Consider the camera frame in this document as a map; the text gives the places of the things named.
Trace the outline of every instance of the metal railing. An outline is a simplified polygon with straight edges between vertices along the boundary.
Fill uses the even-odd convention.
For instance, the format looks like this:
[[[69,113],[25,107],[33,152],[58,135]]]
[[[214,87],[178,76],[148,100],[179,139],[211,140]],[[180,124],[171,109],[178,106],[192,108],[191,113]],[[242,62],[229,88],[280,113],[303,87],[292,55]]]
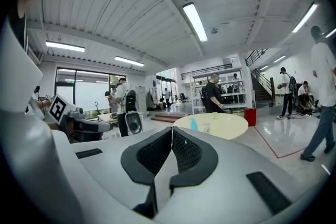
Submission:
[[[275,100],[275,88],[273,78],[269,80],[265,78],[257,69],[252,70],[252,73],[255,74],[257,81],[264,87],[268,88],[271,92],[272,98]]]
[[[183,74],[181,74],[181,76],[182,76],[182,80],[184,80],[184,79],[187,79],[187,78],[195,76],[195,75],[209,73],[209,72],[216,72],[216,71],[227,69],[227,68],[232,68],[232,64],[228,63],[228,64],[222,65],[222,66],[209,67],[209,68],[204,68],[204,69],[200,69],[200,70],[195,70],[195,71],[192,71],[192,72],[183,73]]]
[[[254,50],[251,54],[245,59],[246,65],[251,66],[257,59],[261,57],[268,49]]]

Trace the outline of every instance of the fluorescent light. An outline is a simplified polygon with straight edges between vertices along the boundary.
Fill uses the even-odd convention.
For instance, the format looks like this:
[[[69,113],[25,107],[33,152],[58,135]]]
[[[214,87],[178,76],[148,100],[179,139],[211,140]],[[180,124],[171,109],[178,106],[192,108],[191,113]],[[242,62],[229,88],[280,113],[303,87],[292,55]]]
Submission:
[[[281,56],[278,60],[275,60],[274,62],[280,61],[282,58],[286,57],[286,55]]]
[[[129,59],[126,59],[126,58],[119,57],[119,56],[116,56],[116,57],[115,57],[115,60],[117,60],[117,61],[122,61],[122,62],[127,62],[127,63],[131,63],[131,64],[136,65],[136,66],[139,66],[139,67],[143,67],[143,66],[144,66],[143,63],[135,62],[135,61],[132,61],[132,60],[129,60]]]
[[[314,11],[318,8],[319,5],[312,4],[305,16],[302,18],[302,20],[299,22],[299,24],[294,28],[292,31],[293,33],[296,33],[299,31],[299,29],[305,24],[306,21],[308,21],[309,17],[314,13]]]
[[[193,27],[194,27],[197,35],[198,35],[199,40],[201,42],[208,41],[208,38],[207,38],[207,36],[205,34],[205,31],[204,31],[202,21],[201,21],[199,15],[197,13],[197,10],[195,8],[194,3],[188,3],[188,4],[184,5],[183,10],[186,13],[186,15],[188,16],[191,24],[193,25]]]
[[[46,41],[46,45],[47,45],[47,47],[85,52],[84,47],[69,45],[69,44],[64,44],[64,43],[59,43],[59,42]]]
[[[61,72],[70,72],[70,73],[75,73],[75,70],[71,70],[71,69],[59,69],[59,71]],[[89,71],[77,71],[77,74],[91,74],[91,75],[99,75],[99,76],[104,76],[104,77],[108,77],[109,74],[103,74],[103,73],[94,73],[94,72],[89,72]]]
[[[336,28],[335,28],[333,31],[331,31],[329,34],[327,34],[325,37],[330,37],[330,36],[333,35],[335,32],[336,32]]]
[[[64,79],[67,82],[74,82],[75,79]]]

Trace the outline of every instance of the man in black shirt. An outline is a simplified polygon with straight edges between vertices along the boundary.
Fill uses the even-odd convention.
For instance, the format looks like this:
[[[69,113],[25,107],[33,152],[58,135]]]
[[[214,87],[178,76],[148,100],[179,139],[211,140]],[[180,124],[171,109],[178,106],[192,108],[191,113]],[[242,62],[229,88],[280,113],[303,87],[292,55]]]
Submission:
[[[210,77],[210,81],[205,86],[205,90],[207,93],[207,112],[219,112],[221,113],[224,109],[222,105],[222,95],[219,91],[219,88],[215,85],[219,82],[219,74],[212,73]]]

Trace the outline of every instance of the round table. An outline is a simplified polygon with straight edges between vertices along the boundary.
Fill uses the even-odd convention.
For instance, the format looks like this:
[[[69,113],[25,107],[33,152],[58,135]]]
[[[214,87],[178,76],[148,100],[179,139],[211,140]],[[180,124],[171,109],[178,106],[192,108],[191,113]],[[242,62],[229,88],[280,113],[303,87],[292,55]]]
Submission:
[[[246,132],[248,122],[240,116],[215,112],[183,117],[174,126],[231,140]]]

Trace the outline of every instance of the water bottle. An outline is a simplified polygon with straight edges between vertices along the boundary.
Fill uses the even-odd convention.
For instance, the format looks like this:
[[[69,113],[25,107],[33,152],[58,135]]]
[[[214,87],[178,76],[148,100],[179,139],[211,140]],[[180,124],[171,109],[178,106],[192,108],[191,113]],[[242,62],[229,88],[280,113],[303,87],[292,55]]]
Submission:
[[[190,119],[191,123],[190,123],[190,129],[191,130],[194,130],[194,131],[197,131],[198,130],[198,127],[197,127],[197,122],[194,118],[191,118]]]

